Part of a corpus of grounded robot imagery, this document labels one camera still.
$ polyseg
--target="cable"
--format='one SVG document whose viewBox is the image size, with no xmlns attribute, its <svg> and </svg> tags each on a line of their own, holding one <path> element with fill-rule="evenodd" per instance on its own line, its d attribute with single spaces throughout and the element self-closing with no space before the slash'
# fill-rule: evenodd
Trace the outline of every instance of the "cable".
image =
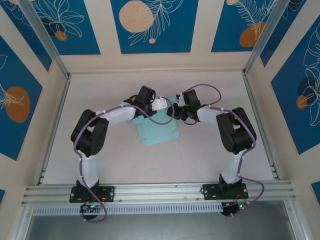
<svg viewBox="0 0 320 240">
<path fill-rule="evenodd" d="M 168 101 L 170 103 L 171 106 L 173 106 L 172 102 L 163 96 L 163 98 Z M 119 105 L 119 106 L 115 106 L 113 108 L 110 108 L 109 110 L 106 110 L 102 113 L 99 113 L 97 115 L 95 115 L 93 118 L 91 118 L 84 126 L 83 128 L 81 129 L 81 131 L 79 132 L 78 136 L 76 137 L 75 141 L 74 141 L 74 145 L 73 145 L 73 151 L 80 157 L 80 161 L 79 161 L 79 172 L 80 172 L 80 177 L 81 177 L 81 180 L 85 186 L 85 188 L 89 191 L 89 193 L 94 197 L 94 199 L 101 205 L 101 207 L 103 208 L 104 210 L 104 216 L 102 219 L 99 219 L 99 220 L 88 220 L 88 219 L 85 219 L 85 212 L 86 211 L 83 211 L 82 214 L 81 214 L 81 217 L 84 221 L 88 222 L 88 223 L 100 223 L 102 221 L 104 221 L 106 218 L 107 218 L 107 208 L 105 207 L 105 205 L 100 201 L 100 199 L 91 191 L 90 187 L 87 185 L 86 181 L 85 181 L 85 178 L 83 176 L 83 171 L 82 171 L 82 161 L 83 161 L 83 156 L 77 151 L 77 145 L 78 145 L 78 142 L 79 142 L 79 139 L 80 137 L 82 136 L 82 134 L 84 133 L 84 131 L 87 129 L 87 127 L 94 121 L 96 120 L 97 118 L 101 117 L 102 115 L 105 115 L 111 111 L 114 111 L 114 110 L 117 110 L 117 109 L 121 109 L 121 108 L 135 108 L 139 111 L 141 111 L 143 113 L 143 115 L 145 115 L 148 119 L 151 120 L 151 122 L 155 123 L 155 124 L 158 124 L 158 125 L 166 125 L 168 123 L 170 123 L 173 119 L 174 119 L 174 116 L 175 116 L 175 109 L 172 108 L 172 116 L 170 118 L 169 121 L 167 122 L 157 122 L 155 120 L 153 120 L 143 109 L 141 109 L 140 107 L 138 106 L 134 106 L 134 105 L 130 105 L 130 104 L 124 104 L 124 105 Z"/>
<path fill-rule="evenodd" d="M 241 166 L 242 166 L 242 163 L 243 163 L 243 160 L 244 160 L 244 156 L 250 152 L 252 149 L 254 149 L 257 145 L 257 142 L 255 140 L 255 137 L 254 135 L 252 134 L 252 132 L 249 130 L 249 128 L 247 127 L 247 125 L 244 123 L 244 121 L 242 121 L 242 119 L 233 111 L 231 110 L 228 110 L 228 109 L 223 109 L 223 108 L 219 108 L 219 107 L 214 107 L 214 106 L 210 106 L 209 107 L 210 109 L 212 110 L 216 110 L 216 111 L 223 111 L 223 112 L 227 112 L 227 113 L 230 113 L 232 114 L 238 121 L 239 123 L 244 127 L 244 129 L 247 131 L 247 133 L 249 134 L 250 138 L 252 139 L 252 147 L 247 149 L 246 151 L 244 151 L 242 154 L 241 154 L 241 157 L 240 157 L 240 162 L 239 162 L 239 166 L 238 166 L 238 169 L 237 169 L 237 174 L 240 178 L 242 178 L 243 180 L 246 180 L 246 181 L 250 181 L 250 182 L 254 182 L 256 184 L 260 184 L 262 186 L 262 190 L 260 192 L 260 194 L 249 204 L 247 205 L 244 209 L 236 212 L 235 214 L 232 214 L 231 217 L 234 217 L 240 213 L 242 213 L 243 211 L 245 211 L 248 207 L 252 206 L 256 201 L 258 201 L 258 199 L 264 194 L 265 192 L 265 186 L 262 182 L 258 181 L 258 180 L 253 180 L 253 179 L 250 179 L 250 178 L 246 178 L 244 176 L 241 176 L 240 175 L 240 170 L 241 170 Z"/>
<path fill-rule="evenodd" d="M 219 99 L 216 100 L 216 101 L 214 101 L 214 102 L 212 102 L 212 103 L 209 103 L 209 105 L 214 105 L 214 104 L 216 104 L 217 102 L 219 102 L 219 101 L 222 99 L 222 94 L 221 94 L 221 92 L 219 91 L 219 89 L 216 88 L 215 86 L 212 86 L 212 85 L 206 84 L 206 83 L 200 83 L 200 84 L 194 85 L 194 86 L 190 87 L 189 89 L 187 89 L 186 91 L 191 90 L 191 89 L 193 89 L 193 88 L 195 88 L 195 87 L 198 87 L 198 86 L 206 86 L 206 87 L 213 88 L 213 89 L 216 90 L 217 93 L 219 94 Z"/>
<path fill-rule="evenodd" d="M 189 126 L 196 125 L 196 123 L 197 123 L 196 120 L 194 120 L 193 123 L 188 123 L 188 122 L 185 122 L 185 121 L 183 121 L 183 120 L 182 120 L 182 122 L 183 122 L 185 125 L 189 125 Z"/>
<path fill-rule="evenodd" d="M 132 95 L 131 97 L 129 97 L 130 100 L 134 99 L 136 96 L 138 96 L 137 94 Z"/>
</svg>

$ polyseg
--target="white line drawing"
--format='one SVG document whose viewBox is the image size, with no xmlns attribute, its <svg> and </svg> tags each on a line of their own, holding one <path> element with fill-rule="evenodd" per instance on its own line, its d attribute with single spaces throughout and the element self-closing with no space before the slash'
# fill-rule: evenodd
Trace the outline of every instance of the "white line drawing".
<svg viewBox="0 0 320 240">
<path fill-rule="evenodd" d="M 278 0 L 264 0 L 262 7 L 258 8 L 255 0 L 226 0 L 228 5 L 237 7 L 240 17 L 245 20 L 249 28 L 254 29 L 254 38 L 257 40 L 262 32 L 262 24 L 270 15 Z"/>
<path fill-rule="evenodd" d="M 289 12 L 296 12 L 298 11 L 301 6 L 302 6 L 302 3 L 303 3 L 304 0 L 291 0 L 289 3 L 288 3 L 288 6 L 286 6 L 286 9 L 284 10 L 283 14 L 282 14 L 282 17 L 287 20 L 288 18 L 288 13 Z"/>
<path fill-rule="evenodd" d="M 300 109 L 310 107 L 310 126 L 320 123 L 320 23 L 311 35 L 303 58 L 306 67 L 307 87 L 298 97 L 297 106 Z"/>
<path fill-rule="evenodd" d="M 22 21 L 24 24 L 30 26 L 28 20 L 26 19 L 25 15 L 21 11 L 18 3 L 15 0 L 1 0 L 3 4 L 11 11 L 12 15 Z"/>
<path fill-rule="evenodd" d="M 130 46 L 143 41 L 154 44 L 166 26 L 170 27 L 169 14 L 181 7 L 184 0 L 132 0 L 119 12 L 121 25 L 131 36 Z"/>
<path fill-rule="evenodd" d="M 5 66 L 6 61 L 7 61 L 7 57 L 8 56 L 6 56 L 6 55 L 0 54 L 0 71 Z M 8 105 L 10 107 L 10 104 L 18 104 L 20 106 L 24 106 L 25 104 L 22 102 L 23 99 L 24 99 L 24 96 L 17 98 L 17 97 L 14 97 L 14 96 L 8 94 L 4 90 L 4 88 L 1 86 L 1 83 L 0 83 L 0 106 L 1 106 L 1 109 L 3 109 L 6 105 Z"/>
<path fill-rule="evenodd" d="M 18 5 L 9 0 L 1 1 L 7 3 L 5 5 L 17 19 L 30 26 Z M 82 37 L 83 33 L 77 24 L 82 23 L 85 16 L 69 10 L 69 0 L 32 0 L 31 4 L 49 35 L 55 36 L 60 41 L 67 39 L 67 33 Z"/>
</svg>

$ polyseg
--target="black mounting bracket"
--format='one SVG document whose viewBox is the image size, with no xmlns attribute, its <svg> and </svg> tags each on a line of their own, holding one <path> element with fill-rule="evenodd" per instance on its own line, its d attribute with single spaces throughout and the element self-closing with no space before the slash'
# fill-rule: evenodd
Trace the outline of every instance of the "black mounting bracket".
<svg viewBox="0 0 320 240">
<path fill-rule="evenodd" d="M 241 196 L 242 199 L 248 199 L 249 194 L 246 184 L 239 181 L 227 184 L 220 174 L 219 183 L 204 184 L 201 188 L 201 193 L 204 195 L 204 200 L 232 200 Z"/>
<path fill-rule="evenodd" d="M 143 109 L 146 114 L 148 114 L 150 117 L 157 113 L 157 111 L 152 110 L 152 100 L 156 96 L 156 91 L 148 86 L 142 86 L 139 93 L 137 95 L 133 95 L 130 98 L 124 100 L 124 103 L 131 104 L 133 106 L 139 107 Z M 143 116 L 146 118 L 146 116 L 141 111 L 135 111 L 134 119 Z"/>
<path fill-rule="evenodd" d="M 99 181 L 91 188 L 91 191 L 99 198 L 103 203 L 112 203 L 115 197 L 114 186 L 99 186 Z M 78 180 L 76 186 L 71 189 L 70 203 L 86 203 L 97 202 L 97 200 L 91 195 L 91 193 L 83 186 Z"/>
</svg>

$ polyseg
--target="purple cable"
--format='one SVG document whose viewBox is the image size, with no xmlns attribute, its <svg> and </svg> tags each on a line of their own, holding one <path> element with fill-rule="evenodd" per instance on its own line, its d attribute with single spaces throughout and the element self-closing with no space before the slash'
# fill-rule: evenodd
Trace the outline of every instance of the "purple cable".
<svg viewBox="0 0 320 240">
<path fill-rule="evenodd" d="M 242 154 L 241 154 L 241 158 L 240 158 L 240 163 L 239 163 L 239 166 L 238 166 L 238 169 L 237 169 L 237 174 L 239 175 L 240 178 L 242 178 L 243 180 L 246 180 L 246 181 L 250 181 L 250 182 L 254 182 L 256 184 L 260 184 L 262 186 L 262 190 L 260 192 L 260 194 L 249 204 L 247 205 L 246 208 L 244 208 L 243 210 L 240 210 L 238 212 L 236 212 L 235 214 L 231 215 L 231 217 L 234 217 L 240 213 L 242 213 L 243 211 L 245 211 L 248 207 L 251 207 L 256 201 L 258 201 L 258 199 L 262 196 L 262 194 L 264 194 L 264 191 L 265 191 L 265 186 L 262 182 L 258 181 L 258 180 L 253 180 L 253 179 L 250 179 L 250 178 L 246 178 L 244 176 L 241 176 L 240 175 L 240 170 L 241 170 L 241 165 L 242 165 L 242 162 L 244 160 L 244 156 L 250 152 L 252 149 L 254 149 L 257 145 L 256 143 L 256 140 L 255 140 L 255 137 L 254 135 L 251 133 L 251 131 L 249 130 L 249 128 L 246 126 L 246 124 L 244 123 L 244 121 L 242 121 L 242 119 L 237 115 L 235 114 L 233 111 L 231 110 L 228 110 L 228 109 L 223 109 L 223 108 L 219 108 L 219 107 L 214 107 L 214 106 L 210 106 L 210 109 L 212 110 L 217 110 L 217 111 L 223 111 L 223 112 L 227 112 L 227 113 L 230 113 L 232 114 L 239 122 L 240 124 L 244 127 L 244 129 L 247 131 L 247 133 L 249 134 L 250 138 L 252 139 L 252 147 L 247 149 L 246 151 L 244 151 Z"/>
<path fill-rule="evenodd" d="M 219 89 L 216 88 L 215 86 L 210 85 L 210 84 L 200 83 L 200 84 L 197 84 L 197 85 L 194 85 L 194 86 L 190 87 L 190 88 L 187 89 L 186 91 L 191 90 L 191 89 L 193 89 L 193 88 L 195 88 L 195 87 L 198 87 L 198 86 L 206 86 L 206 87 L 213 88 L 213 89 L 215 89 L 215 90 L 217 91 L 217 93 L 219 94 L 219 99 L 216 100 L 216 101 L 214 101 L 214 102 L 212 102 L 212 103 L 209 103 L 209 105 L 216 104 L 217 102 L 219 102 L 219 101 L 221 100 L 222 94 L 221 94 L 221 92 L 219 91 Z"/>
<path fill-rule="evenodd" d="M 173 106 L 172 102 L 166 98 L 166 97 L 162 97 L 164 98 L 166 101 L 168 101 L 170 103 L 171 106 Z M 170 123 L 173 119 L 174 119 L 174 116 L 175 116 L 175 109 L 172 108 L 172 116 L 170 118 L 169 121 L 167 122 L 157 122 L 155 120 L 153 120 L 143 109 L 141 109 L 140 107 L 138 106 L 134 106 L 134 105 L 130 105 L 130 104 L 124 104 L 124 105 L 119 105 L 119 106 L 115 106 L 109 110 L 106 110 L 105 112 L 102 112 L 102 113 L 99 113 L 98 115 L 94 116 L 93 118 L 91 118 L 84 126 L 83 128 L 81 129 L 81 131 L 79 132 L 78 136 L 76 137 L 75 141 L 74 141 L 74 145 L 73 145 L 73 151 L 80 157 L 80 163 L 79 163 L 79 172 L 80 172 L 80 176 L 81 176 L 81 180 L 85 186 L 85 188 L 89 191 L 89 193 L 94 197 L 95 200 L 97 200 L 97 202 L 102 206 L 103 210 L 104 210 L 104 216 L 102 219 L 100 220 L 87 220 L 85 219 L 85 212 L 87 209 L 85 209 L 82 214 L 81 214 L 81 217 L 84 221 L 88 222 L 88 223 L 100 223 L 102 221 L 104 221 L 107 217 L 107 208 L 105 207 L 105 205 L 100 201 L 100 199 L 91 191 L 90 187 L 87 185 L 86 181 L 85 181 L 85 178 L 83 177 L 83 171 L 82 171 L 82 155 L 77 151 L 77 145 L 78 145 L 78 142 L 79 142 L 79 139 L 80 137 L 82 136 L 82 134 L 84 133 L 84 131 L 87 129 L 87 127 L 94 121 L 96 120 L 97 118 L 101 117 L 102 115 L 106 114 L 106 113 L 109 113 L 113 110 L 117 110 L 117 109 L 121 109 L 121 108 L 124 108 L 124 107 L 129 107 L 129 108 L 135 108 L 137 110 L 139 110 L 140 112 L 142 112 L 143 115 L 145 115 L 148 119 L 150 119 L 153 123 L 155 124 L 158 124 L 158 125 L 166 125 L 168 123 Z"/>
</svg>

